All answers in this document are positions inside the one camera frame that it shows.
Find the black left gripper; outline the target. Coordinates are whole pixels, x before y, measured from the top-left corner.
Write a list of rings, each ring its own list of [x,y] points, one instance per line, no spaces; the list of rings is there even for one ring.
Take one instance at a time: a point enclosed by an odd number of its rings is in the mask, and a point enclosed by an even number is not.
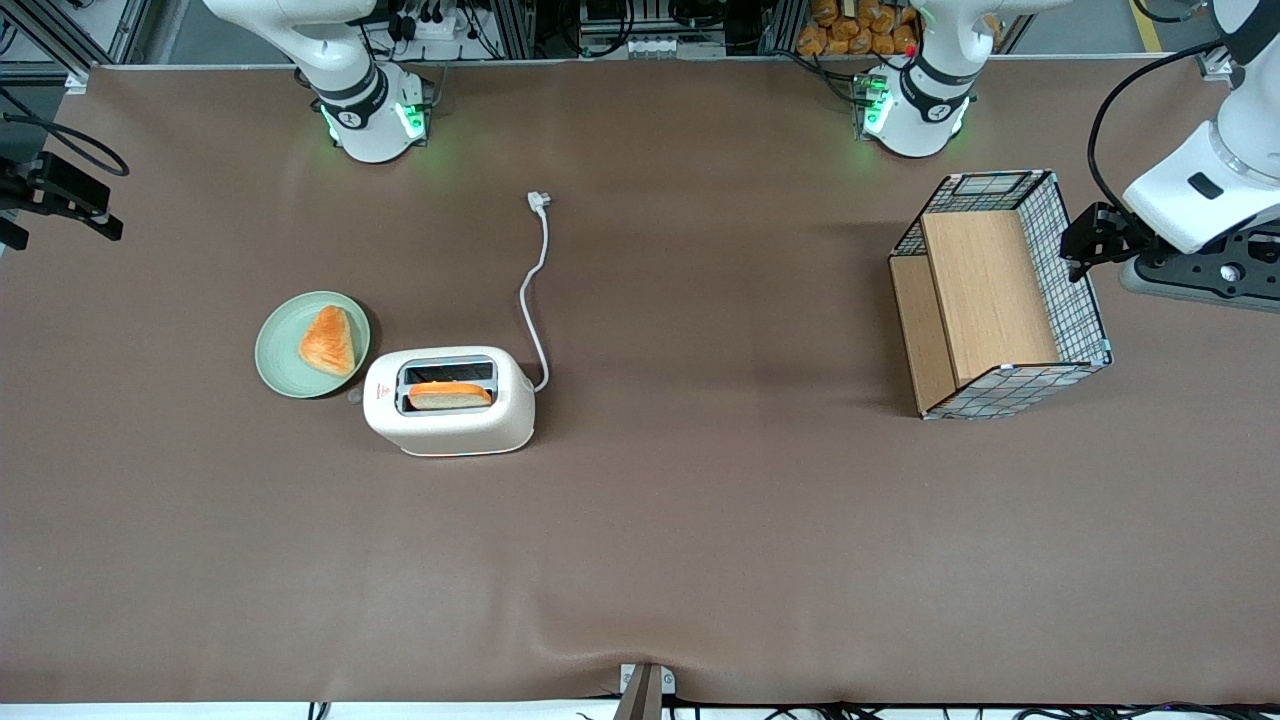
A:
[[[1059,256],[1068,281],[1084,279],[1094,263],[1124,263],[1153,249],[1153,231],[1125,208],[1094,202],[1091,218],[1076,218],[1061,233]]]

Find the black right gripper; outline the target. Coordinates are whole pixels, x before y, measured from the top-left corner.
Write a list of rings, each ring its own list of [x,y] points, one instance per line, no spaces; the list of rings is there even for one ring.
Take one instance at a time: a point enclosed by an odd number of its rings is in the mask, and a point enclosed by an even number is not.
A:
[[[40,176],[40,188],[36,181]],[[58,200],[52,206],[45,199]],[[77,220],[104,238],[122,240],[124,224],[109,213],[110,188],[55,152],[41,151],[32,161],[1,159],[1,242],[6,249],[26,250],[29,232],[17,224],[17,213],[52,214]]]

